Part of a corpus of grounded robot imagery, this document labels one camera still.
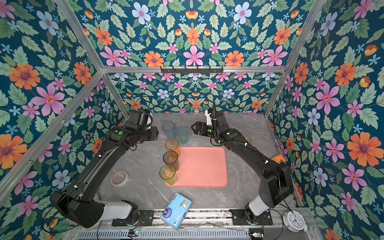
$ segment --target black cable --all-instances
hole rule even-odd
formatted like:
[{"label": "black cable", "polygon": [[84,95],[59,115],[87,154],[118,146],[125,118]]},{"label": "black cable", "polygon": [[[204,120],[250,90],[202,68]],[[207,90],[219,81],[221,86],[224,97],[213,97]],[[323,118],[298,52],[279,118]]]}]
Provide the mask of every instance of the black cable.
[{"label": "black cable", "polygon": [[281,232],[280,232],[280,234],[279,234],[275,239],[273,239],[273,240],[276,240],[276,239],[278,239],[278,238],[281,236],[281,234],[283,233],[283,229],[284,229],[283,216],[279,213],[278,210],[275,210],[275,209],[269,209],[269,210],[276,211],[276,212],[280,215],[280,217],[281,217]]}]

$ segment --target pink flower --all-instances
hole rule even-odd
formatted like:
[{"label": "pink flower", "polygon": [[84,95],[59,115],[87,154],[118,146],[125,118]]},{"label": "pink flower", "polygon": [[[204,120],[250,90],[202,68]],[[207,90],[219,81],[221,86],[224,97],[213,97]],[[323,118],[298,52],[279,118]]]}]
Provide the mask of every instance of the pink flower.
[{"label": "pink flower", "polygon": [[319,150],[321,150],[321,147],[319,145],[320,145],[320,141],[316,141],[313,139],[312,143],[310,144],[310,146],[312,147],[312,152],[315,152],[316,154],[318,154]]},{"label": "pink flower", "polygon": [[180,81],[175,83],[175,89],[177,89],[177,90],[184,89],[183,86],[184,86],[184,84],[182,84]]},{"label": "pink flower", "polygon": [[42,96],[41,97],[34,97],[31,100],[31,103],[35,105],[43,105],[43,108],[41,109],[41,113],[43,116],[47,116],[52,111],[56,114],[61,113],[61,111],[64,109],[64,105],[59,102],[59,100],[63,100],[65,95],[64,93],[56,93],[55,94],[55,87],[53,84],[48,84],[47,91],[46,92],[43,88],[37,87],[37,92]]},{"label": "pink flower", "polygon": [[367,15],[367,11],[371,10],[375,6],[375,3],[373,3],[372,0],[361,0],[360,3],[361,6],[356,7],[354,10],[354,12],[357,13],[355,15],[355,20],[359,17],[365,18],[365,16]]},{"label": "pink flower", "polygon": [[185,62],[185,64],[189,66],[189,65],[192,65],[193,63],[194,67],[196,66],[196,64],[203,65],[203,61],[200,58],[204,57],[204,53],[197,52],[197,47],[195,45],[192,45],[190,50],[191,50],[191,53],[188,53],[188,52],[183,53],[184,57],[189,58]]},{"label": "pink flower", "polygon": [[163,4],[166,6],[168,2],[173,2],[173,0],[163,0]]},{"label": "pink flower", "polygon": [[30,179],[34,178],[36,175],[37,175],[36,171],[30,172],[27,175],[25,175],[25,177],[23,177],[15,187],[15,194],[19,195],[22,192],[24,186],[33,187],[33,181]]},{"label": "pink flower", "polygon": [[44,152],[39,156],[39,162],[43,162],[45,157],[52,157],[52,152],[48,151],[48,150],[51,150],[52,148],[53,148],[53,144],[51,143],[48,144]]},{"label": "pink flower", "polygon": [[55,90],[63,91],[64,88],[67,86],[63,83],[63,79],[55,78],[55,81],[52,82],[53,85],[55,85]]},{"label": "pink flower", "polygon": [[288,90],[288,92],[291,90],[291,87],[293,87],[293,77],[288,77],[287,80],[285,80],[284,84],[286,85],[285,86],[285,90]]},{"label": "pink flower", "polygon": [[88,101],[91,101],[91,102],[93,102],[93,96],[94,96],[95,94],[93,93],[93,92],[90,92],[89,94],[88,94],[88,96],[86,96],[85,97],[85,102],[87,103]]},{"label": "pink flower", "polygon": [[228,80],[228,76],[230,75],[230,73],[221,73],[219,75],[216,76],[216,79],[220,79],[220,82],[223,82],[224,80]]},{"label": "pink flower", "polygon": [[344,198],[343,200],[341,200],[341,203],[344,204],[344,205],[347,205],[347,209],[348,211],[351,211],[352,209],[354,211],[357,211],[358,208],[355,206],[355,204],[358,202],[356,199],[352,198],[351,199],[351,194],[349,192],[347,192],[347,195],[345,195],[344,193],[341,194],[341,197]]},{"label": "pink flower", "polygon": [[216,83],[214,83],[212,81],[210,83],[208,83],[207,86],[208,86],[208,89],[210,89],[210,90],[217,88]]},{"label": "pink flower", "polygon": [[300,101],[300,97],[303,95],[303,93],[301,93],[301,87],[297,88],[295,87],[295,91],[292,93],[292,96],[293,97],[293,101],[297,101],[299,102]]},{"label": "pink flower", "polygon": [[172,76],[172,73],[160,73],[160,76],[162,76],[161,80],[167,80],[167,82],[170,82],[171,79],[175,79],[175,76]]},{"label": "pink flower", "polygon": [[220,0],[209,0],[211,3],[215,2],[216,5],[219,5]]},{"label": "pink flower", "polygon": [[169,50],[169,53],[174,53],[176,54],[176,51],[178,51],[179,49],[176,47],[176,44],[172,45],[171,43],[169,44],[169,47],[168,47],[168,50]]},{"label": "pink flower", "polygon": [[108,58],[107,60],[107,65],[108,66],[112,66],[113,64],[115,64],[116,67],[120,67],[120,63],[126,63],[126,61],[122,58],[119,58],[120,57],[120,51],[119,50],[114,50],[113,53],[112,53],[112,50],[105,46],[104,47],[104,50],[106,51],[105,52],[101,52],[100,55],[104,58]]},{"label": "pink flower", "polygon": [[104,88],[103,88],[103,81],[102,80],[100,80],[98,83],[97,83],[97,85],[96,85],[96,90],[97,90],[97,92],[99,92],[100,90],[103,90]]},{"label": "pink flower", "polygon": [[0,17],[5,18],[5,17],[10,17],[12,19],[15,19],[13,12],[15,9],[11,5],[6,5],[7,1],[6,0],[0,0]]},{"label": "pink flower", "polygon": [[318,91],[319,89],[323,89],[323,85],[325,84],[324,78],[317,79],[317,83],[314,85],[316,90]]},{"label": "pink flower", "polygon": [[337,157],[339,157],[340,159],[344,159],[345,158],[344,154],[342,152],[340,152],[341,150],[344,149],[344,144],[336,145],[336,139],[332,139],[331,143],[332,143],[332,145],[329,142],[325,143],[325,146],[328,149],[330,149],[325,154],[327,156],[331,156],[332,155],[333,162],[337,162]]},{"label": "pink flower", "polygon": [[39,206],[39,204],[35,203],[39,197],[34,197],[32,199],[31,195],[28,195],[25,199],[25,202],[19,203],[17,206],[19,207],[19,214],[20,217],[25,213],[25,215],[29,216],[32,212],[32,209],[35,209]]},{"label": "pink flower", "polygon": [[297,108],[296,106],[292,109],[292,115],[297,118],[297,116],[299,115],[299,108]]},{"label": "pink flower", "polygon": [[127,50],[120,50],[120,57],[124,57],[125,60],[131,59],[131,53],[127,52]]},{"label": "pink flower", "polygon": [[65,141],[65,142],[61,142],[60,143],[60,146],[59,147],[59,151],[61,151],[61,154],[64,155],[65,152],[70,152],[70,147],[72,146],[72,144],[69,144],[68,141]]},{"label": "pink flower", "polygon": [[352,117],[355,118],[356,117],[356,113],[357,114],[362,114],[362,111],[360,110],[362,107],[363,107],[364,104],[360,103],[358,104],[358,101],[355,100],[353,101],[353,105],[352,104],[348,104],[348,108],[349,110],[347,111],[348,114],[352,114]]},{"label": "pink flower", "polygon": [[245,81],[243,87],[245,87],[245,89],[247,89],[247,88],[251,88],[251,87],[252,87],[252,82],[251,82],[251,80],[249,80],[248,82]]},{"label": "pink flower", "polygon": [[263,63],[269,63],[268,66],[274,66],[283,64],[283,61],[280,58],[285,57],[288,53],[287,52],[281,52],[283,50],[283,45],[280,45],[276,48],[276,51],[273,51],[272,49],[268,50],[268,58],[265,58],[263,60]]},{"label": "pink flower", "polygon": [[143,73],[143,78],[152,82],[152,79],[156,79],[155,73]]},{"label": "pink flower", "polygon": [[260,52],[257,53],[258,56],[257,58],[261,58],[261,59],[264,59],[264,57],[266,57],[268,54],[267,54],[267,51],[262,49]]},{"label": "pink flower", "polygon": [[211,48],[209,50],[212,51],[212,54],[214,54],[214,53],[218,53],[219,49],[220,47],[217,45],[217,43],[215,43],[215,45],[211,44]]},{"label": "pink flower", "polygon": [[243,78],[247,78],[246,73],[235,73],[235,78],[241,81]]},{"label": "pink flower", "polygon": [[328,115],[331,111],[331,105],[336,107],[340,105],[340,101],[337,98],[333,98],[339,92],[339,86],[333,87],[331,91],[329,91],[329,84],[325,83],[323,92],[316,93],[316,98],[321,100],[317,103],[316,109],[322,109],[324,107],[324,112]]},{"label": "pink flower", "polygon": [[95,112],[95,110],[92,109],[91,106],[89,106],[89,107],[87,107],[87,108],[85,108],[85,109],[87,110],[86,115],[87,115],[89,118],[91,118],[91,117],[94,116],[94,112]]},{"label": "pink flower", "polygon": [[147,85],[146,82],[142,82],[142,81],[140,81],[140,82],[139,82],[139,87],[145,90],[145,89],[147,89],[148,85]]},{"label": "pink flower", "polygon": [[350,184],[352,182],[352,187],[355,191],[359,190],[359,184],[363,187],[368,186],[365,180],[360,178],[364,175],[364,170],[358,169],[355,172],[355,167],[351,163],[348,165],[348,169],[349,171],[345,168],[342,169],[343,173],[348,176],[344,178],[344,182],[346,184]]},{"label": "pink flower", "polygon": [[22,109],[25,110],[23,112],[23,115],[29,115],[31,119],[34,119],[35,115],[40,115],[40,113],[37,111],[37,109],[39,109],[39,106],[34,106],[31,102],[28,103],[28,106],[22,106]]}]

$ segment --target alarm clock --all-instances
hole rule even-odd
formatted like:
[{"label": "alarm clock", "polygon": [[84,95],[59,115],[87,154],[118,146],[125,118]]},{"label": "alarm clock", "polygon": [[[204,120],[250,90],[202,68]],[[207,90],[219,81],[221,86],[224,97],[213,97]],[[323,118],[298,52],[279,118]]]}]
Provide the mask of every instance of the alarm clock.
[{"label": "alarm clock", "polygon": [[288,211],[283,215],[284,225],[292,232],[298,232],[304,229],[306,232],[308,226],[305,223],[303,216],[297,211]]}]

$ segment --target pink cutting board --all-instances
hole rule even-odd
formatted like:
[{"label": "pink cutting board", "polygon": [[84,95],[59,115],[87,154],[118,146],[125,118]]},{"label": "pink cutting board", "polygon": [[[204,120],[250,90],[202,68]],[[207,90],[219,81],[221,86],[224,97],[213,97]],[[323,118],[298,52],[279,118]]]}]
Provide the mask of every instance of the pink cutting board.
[{"label": "pink cutting board", "polygon": [[222,147],[180,147],[177,181],[168,187],[225,187],[227,160]]}]

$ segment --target orange flower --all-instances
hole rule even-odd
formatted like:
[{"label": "orange flower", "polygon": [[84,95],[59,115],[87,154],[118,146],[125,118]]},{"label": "orange flower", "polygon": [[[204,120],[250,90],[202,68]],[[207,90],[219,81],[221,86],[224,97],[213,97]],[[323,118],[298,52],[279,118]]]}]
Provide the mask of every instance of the orange flower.
[{"label": "orange flower", "polygon": [[99,138],[99,139],[96,139],[95,140],[95,143],[93,144],[93,148],[92,148],[92,151],[96,154],[100,148],[101,148],[101,144],[103,143],[103,141]]},{"label": "orange flower", "polygon": [[27,151],[26,144],[22,144],[23,141],[19,136],[12,139],[11,134],[0,135],[0,163],[2,163],[2,169],[13,167],[13,162],[18,162],[23,156],[22,153]]},{"label": "orange flower", "polygon": [[187,19],[197,19],[197,16],[199,15],[199,12],[197,11],[187,11],[185,12],[185,15],[187,16]]},{"label": "orange flower", "polygon": [[295,182],[295,186],[297,188],[300,198],[303,199],[303,190],[301,189],[301,187],[299,187],[299,184],[297,182]]},{"label": "orange flower", "polygon": [[199,37],[200,37],[200,34],[197,32],[195,28],[191,28],[189,30],[189,33],[187,33],[187,40],[192,45],[196,45],[196,43],[200,41]]},{"label": "orange flower", "polygon": [[244,55],[239,53],[239,51],[233,51],[233,53],[228,53],[228,57],[225,58],[227,67],[240,67],[241,63],[244,62]]},{"label": "orange flower", "polygon": [[355,72],[356,67],[352,67],[353,63],[348,63],[347,65],[344,63],[341,65],[340,69],[337,69],[336,71],[336,77],[335,82],[337,82],[337,85],[347,86],[349,84],[349,81],[352,81],[355,78]]},{"label": "orange flower", "polygon": [[90,11],[85,11],[84,14],[89,18],[89,19],[93,19],[93,13],[91,13]]},{"label": "orange flower", "polygon": [[99,42],[103,43],[106,46],[112,45],[113,39],[108,31],[105,31],[103,28],[97,28],[95,31],[95,36],[98,38]]},{"label": "orange flower", "polygon": [[176,29],[175,35],[176,36],[181,36],[181,29]]},{"label": "orange flower", "polygon": [[332,229],[327,229],[325,231],[325,238],[327,240],[340,240],[340,237],[335,234],[335,232]]},{"label": "orange flower", "polygon": [[12,82],[16,82],[15,85],[19,88],[25,88],[26,90],[31,90],[32,87],[36,87],[37,83],[40,82],[39,72],[29,64],[24,65],[23,63],[18,63],[17,68],[10,68],[9,78]]},{"label": "orange flower", "polygon": [[358,160],[358,164],[363,167],[367,166],[367,162],[371,167],[379,164],[377,158],[384,157],[384,150],[377,148],[381,146],[381,141],[377,137],[371,138],[367,132],[361,132],[360,137],[356,133],[351,136],[352,142],[348,142],[347,148],[351,150],[349,156],[352,160]]},{"label": "orange flower", "polygon": [[83,62],[75,63],[74,66],[76,68],[73,69],[73,73],[76,74],[77,81],[81,81],[81,83],[85,85],[91,78],[88,66]]},{"label": "orange flower", "polygon": [[164,59],[161,58],[159,53],[155,53],[153,51],[149,51],[144,55],[144,62],[148,64],[148,67],[162,67],[164,66]]},{"label": "orange flower", "polygon": [[376,45],[369,45],[365,51],[364,51],[364,54],[366,56],[370,56],[372,54],[374,54],[379,48],[376,46]]},{"label": "orange flower", "polygon": [[295,17],[297,17],[297,15],[299,15],[299,10],[295,10],[295,11],[293,11],[292,13],[291,13],[291,18],[295,18]]},{"label": "orange flower", "polygon": [[134,109],[140,109],[141,108],[141,103],[139,103],[139,102],[134,102],[134,101],[131,101],[131,106],[132,106],[132,108],[134,108]]},{"label": "orange flower", "polygon": [[194,101],[194,102],[192,103],[192,107],[194,107],[194,108],[196,108],[196,109],[198,109],[198,108],[200,107],[200,105],[201,105],[201,103],[200,103],[199,101]]},{"label": "orange flower", "polygon": [[49,224],[49,227],[54,228],[57,224],[57,221],[58,221],[57,218],[53,219],[52,222]]},{"label": "orange flower", "polygon": [[295,143],[292,139],[288,138],[285,145],[287,146],[288,151],[291,152],[293,150],[293,147],[295,146]]},{"label": "orange flower", "polygon": [[209,30],[209,29],[207,29],[207,28],[204,30],[204,35],[205,35],[205,36],[209,36],[209,35],[211,35],[211,34],[212,34],[212,33],[211,33],[211,30]]},{"label": "orange flower", "polygon": [[369,87],[370,84],[371,84],[371,81],[369,80],[368,76],[365,76],[360,80],[360,86],[362,86],[363,88]]},{"label": "orange flower", "polygon": [[273,38],[275,44],[283,45],[288,38],[291,36],[291,29],[282,28],[280,31],[277,31],[276,36]]},{"label": "orange flower", "polygon": [[302,84],[307,79],[307,74],[309,72],[307,63],[301,63],[300,66],[297,67],[295,73],[295,82],[298,84]]},{"label": "orange flower", "polygon": [[261,101],[254,101],[251,106],[252,108],[259,108],[262,106],[262,104],[263,103]]}]

